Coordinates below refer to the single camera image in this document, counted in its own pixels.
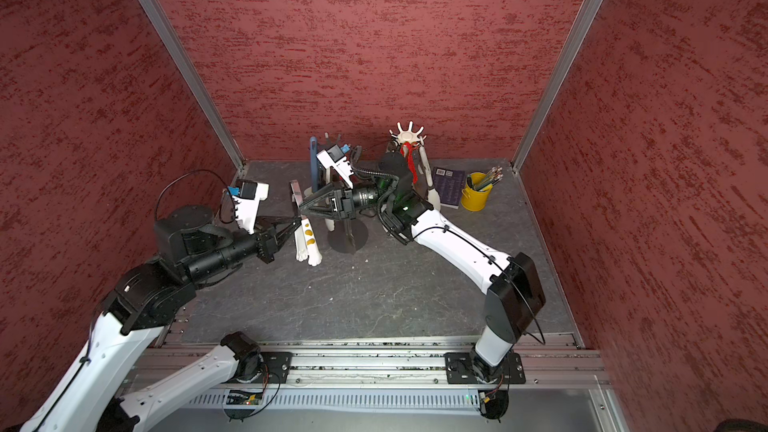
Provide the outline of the dark grey utensil rack stand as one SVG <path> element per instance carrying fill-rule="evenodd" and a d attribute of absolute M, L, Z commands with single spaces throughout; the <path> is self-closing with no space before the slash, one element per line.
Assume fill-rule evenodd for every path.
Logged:
<path fill-rule="evenodd" d="M 331 142 L 329 134 L 325 133 L 325 139 L 319 146 L 318 152 L 330 149 L 334 145 L 342 146 L 343 144 L 340 143 L 340 140 L 341 135 L 338 135 L 336 141 Z M 342 184 L 346 186 L 335 170 L 326 170 L 320 162 L 319 166 L 323 169 L 320 186 L 328 184 Z M 355 219 L 343 221 L 325 219 L 329 230 L 328 240 L 333 250 L 354 254 L 365 245 L 368 238 L 368 229 L 364 224 L 355 222 Z"/>

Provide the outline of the cream blue handled tongs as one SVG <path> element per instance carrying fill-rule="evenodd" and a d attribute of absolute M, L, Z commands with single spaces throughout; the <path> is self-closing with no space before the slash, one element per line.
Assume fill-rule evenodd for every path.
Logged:
<path fill-rule="evenodd" d="M 310 138 L 310 174 L 311 174 L 311 190 L 313 193 L 317 192 L 320 188 L 320 166 L 317 159 L 318 154 L 318 141 L 315 136 Z"/>

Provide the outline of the red looped long steel tongs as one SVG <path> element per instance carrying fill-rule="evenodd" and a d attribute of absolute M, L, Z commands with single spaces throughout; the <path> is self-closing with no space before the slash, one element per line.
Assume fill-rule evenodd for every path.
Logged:
<path fill-rule="evenodd" d="M 417 172 L 417 166 L 415 163 L 415 154 L 418 150 L 418 146 L 411 142 L 404 142 L 400 145 L 400 152 L 403 155 L 403 157 L 406 159 L 408 170 L 411 173 L 412 176 L 412 183 L 416 184 L 418 182 L 418 172 Z"/>

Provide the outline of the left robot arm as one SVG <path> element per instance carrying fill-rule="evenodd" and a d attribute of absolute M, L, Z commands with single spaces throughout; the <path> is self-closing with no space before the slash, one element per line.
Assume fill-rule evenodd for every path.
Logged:
<path fill-rule="evenodd" d="M 250 258 L 265 263 L 300 229 L 298 217 L 249 215 L 230 230 L 204 206 L 185 206 L 154 225 L 158 254 L 129 270 L 102 303 L 88 340 L 54 391 L 20 431 L 149 431 L 191 399 L 231 380 L 265 387 L 271 372 L 259 345 L 226 335 L 202 358 L 134 393 L 118 393 L 148 346 L 198 291 Z"/>

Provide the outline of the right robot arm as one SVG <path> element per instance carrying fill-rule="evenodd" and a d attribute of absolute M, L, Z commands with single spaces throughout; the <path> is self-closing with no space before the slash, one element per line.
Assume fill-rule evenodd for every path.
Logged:
<path fill-rule="evenodd" d="M 510 379 L 510 352 L 546 303 L 534 261 L 498 251 L 451 223 L 414 189 L 414 171 L 398 152 L 386 153 L 373 170 L 357 166 L 340 148 L 317 159 L 338 178 L 310 195 L 293 183 L 299 214 L 344 222 L 370 211 L 401 244 L 415 242 L 456 267 L 485 296 L 485 327 L 458 368 L 480 384 L 500 386 Z"/>

